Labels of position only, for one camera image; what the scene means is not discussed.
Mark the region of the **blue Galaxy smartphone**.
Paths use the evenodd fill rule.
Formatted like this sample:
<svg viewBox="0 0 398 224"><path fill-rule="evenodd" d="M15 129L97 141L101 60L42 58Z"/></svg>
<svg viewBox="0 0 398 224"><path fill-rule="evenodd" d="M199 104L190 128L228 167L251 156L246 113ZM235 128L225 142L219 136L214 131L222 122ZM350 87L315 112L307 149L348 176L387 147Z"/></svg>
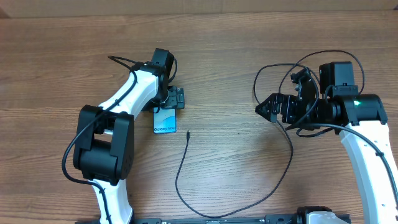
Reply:
<svg viewBox="0 0 398 224"><path fill-rule="evenodd" d="M175 109L157 108L153 114L153 129L155 134L170 134L177 131Z"/></svg>

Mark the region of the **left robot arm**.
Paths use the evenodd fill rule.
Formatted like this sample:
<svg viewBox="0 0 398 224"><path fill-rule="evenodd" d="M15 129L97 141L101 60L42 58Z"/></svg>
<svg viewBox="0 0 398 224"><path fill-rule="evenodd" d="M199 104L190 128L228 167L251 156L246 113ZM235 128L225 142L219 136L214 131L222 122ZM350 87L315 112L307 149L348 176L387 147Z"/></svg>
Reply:
<svg viewBox="0 0 398 224"><path fill-rule="evenodd" d="M110 59L125 66L129 77L108 100L82 107L66 152L73 154L73 166L82 173L79 183L95 191L97 223L133 223L126 178L134 160L134 122L139 113L149 111L154 133L175 133L177 111L185 107L184 91L171 85L178 63L168 50L156 48L148 62Z"/></svg>

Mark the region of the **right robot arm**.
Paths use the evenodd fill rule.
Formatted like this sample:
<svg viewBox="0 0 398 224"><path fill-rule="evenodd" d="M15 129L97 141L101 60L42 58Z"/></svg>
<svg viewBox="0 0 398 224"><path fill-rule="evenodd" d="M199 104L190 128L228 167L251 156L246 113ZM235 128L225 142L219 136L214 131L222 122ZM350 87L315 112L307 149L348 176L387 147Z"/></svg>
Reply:
<svg viewBox="0 0 398 224"><path fill-rule="evenodd" d="M328 131L339 135L356 177L366 223L397 223L397 166L389 140L387 114L375 94L362 94L351 62L319 67L319 82L309 68L291 74L296 95L271 94L255 112L314 138Z"/></svg>

